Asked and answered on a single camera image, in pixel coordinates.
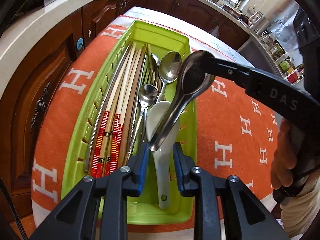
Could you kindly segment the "person's right hand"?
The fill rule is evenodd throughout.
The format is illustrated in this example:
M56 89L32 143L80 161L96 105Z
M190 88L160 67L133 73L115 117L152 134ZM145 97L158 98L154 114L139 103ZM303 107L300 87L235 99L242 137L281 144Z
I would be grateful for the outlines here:
M277 139L277 149L271 165L271 185L277 190L282 186L289 187L293 183L291 170L297 164L297 157L291 144L291 122L283 119Z

